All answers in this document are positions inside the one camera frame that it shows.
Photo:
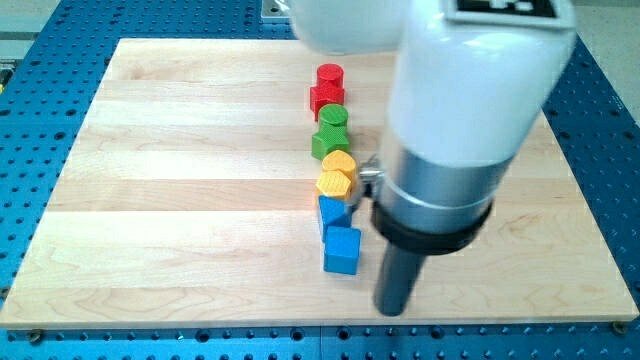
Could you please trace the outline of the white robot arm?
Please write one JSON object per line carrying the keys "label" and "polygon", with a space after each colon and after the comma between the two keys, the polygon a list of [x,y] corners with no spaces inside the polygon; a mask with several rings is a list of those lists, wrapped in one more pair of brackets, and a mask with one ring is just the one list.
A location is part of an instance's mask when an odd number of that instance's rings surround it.
{"label": "white robot arm", "polygon": [[401,314],[425,259],[471,243],[576,41],[566,0],[294,0],[296,37],[330,55],[392,51],[371,221],[387,239],[374,292]]}

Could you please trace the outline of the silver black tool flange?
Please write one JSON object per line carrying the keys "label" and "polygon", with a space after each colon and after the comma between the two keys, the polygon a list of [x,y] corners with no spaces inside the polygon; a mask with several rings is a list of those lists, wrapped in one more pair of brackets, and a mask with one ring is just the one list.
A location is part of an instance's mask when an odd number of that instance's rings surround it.
{"label": "silver black tool flange", "polygon": [[448,166],[420,157],[392,131],[381,138],[371,223],[388,252],[445,255],[469,245],[491,214],[512,159]]}

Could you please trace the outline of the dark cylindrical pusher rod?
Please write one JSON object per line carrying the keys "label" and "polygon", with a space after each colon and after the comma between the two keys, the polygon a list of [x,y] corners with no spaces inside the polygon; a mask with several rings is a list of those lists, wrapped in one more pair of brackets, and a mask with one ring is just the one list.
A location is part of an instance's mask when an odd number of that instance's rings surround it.
{"label": "dark cylindrical pusher rod", "polygon": [[381,314],[399,316],[404,312],[425,260],[423,254],[387,244],[373,295]]}

